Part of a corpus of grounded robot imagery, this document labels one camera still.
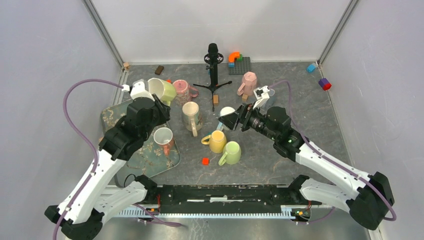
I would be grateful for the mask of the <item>yellow-green octagonal mug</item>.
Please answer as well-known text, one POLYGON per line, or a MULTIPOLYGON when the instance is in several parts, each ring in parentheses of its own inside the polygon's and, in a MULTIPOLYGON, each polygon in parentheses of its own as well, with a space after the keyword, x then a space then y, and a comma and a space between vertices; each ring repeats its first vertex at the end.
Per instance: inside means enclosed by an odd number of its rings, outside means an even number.
POLYGON ((176 89, 171 83, 159 78, 150 78, 147 83, 148 91, 152 95, 155 94, 165 105, 171 105, 177 95, 176 89))

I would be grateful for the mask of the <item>salmon flower mug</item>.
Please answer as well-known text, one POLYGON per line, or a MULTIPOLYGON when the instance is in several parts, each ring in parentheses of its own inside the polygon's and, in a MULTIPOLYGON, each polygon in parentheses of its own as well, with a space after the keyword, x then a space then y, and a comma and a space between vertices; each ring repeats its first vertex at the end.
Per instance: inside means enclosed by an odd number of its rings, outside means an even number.
POLYGON ((175 144, 172 130, 168 127, 158 128, 153 134, 153 140, 163 149, 164 155, 168 157, 175 144))

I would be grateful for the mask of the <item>small grey-blue mug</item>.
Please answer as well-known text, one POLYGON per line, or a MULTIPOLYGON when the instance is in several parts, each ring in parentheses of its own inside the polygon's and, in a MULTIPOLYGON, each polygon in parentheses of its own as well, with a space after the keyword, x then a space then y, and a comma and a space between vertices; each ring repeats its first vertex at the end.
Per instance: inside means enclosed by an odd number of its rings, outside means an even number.
POLYGON ((269 109, 270 107, 272 107, 277 98, 275 90, 271 88, 269 89, 268 96, 269 96, 268 100, 263 105, 264 109, 269 109))

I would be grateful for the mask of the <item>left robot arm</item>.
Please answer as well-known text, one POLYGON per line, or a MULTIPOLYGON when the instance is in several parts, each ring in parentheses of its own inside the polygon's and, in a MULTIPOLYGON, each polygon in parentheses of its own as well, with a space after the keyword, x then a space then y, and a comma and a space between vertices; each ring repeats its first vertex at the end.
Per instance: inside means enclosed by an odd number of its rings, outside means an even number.
POLYGON ((92 240, 103 225, 129 206, 153 203, 157 184, 141 175, 129 186, 101 199, 113 176, 142 148, 154 128, 170 120, 170 106, 155 94, 137 97, 126 115, 110 128, 94 152, 94 159, 78 184, 59 205, 50 205, 45 216, 70 240, 92 240))

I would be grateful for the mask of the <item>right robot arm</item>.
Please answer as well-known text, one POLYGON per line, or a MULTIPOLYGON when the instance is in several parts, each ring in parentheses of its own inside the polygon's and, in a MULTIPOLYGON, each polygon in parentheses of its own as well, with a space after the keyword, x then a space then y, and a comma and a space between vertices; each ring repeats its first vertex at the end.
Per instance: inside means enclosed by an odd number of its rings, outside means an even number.
POLYGON ((252 104, 242 104, 219 121, 234 131, 255 130, 273 141, 276 152, 295 163, 308 167, 331 184, 302 177, 299 185, 289 189, 289 199, 295 204, 316 201, 343 210, 362 227, 376 230, 382 221, 395 221, 395 203, 387 176, 358 170, 320 149, 314 142, 295 130, 285 108, 273 106, 266 114, 252 104))

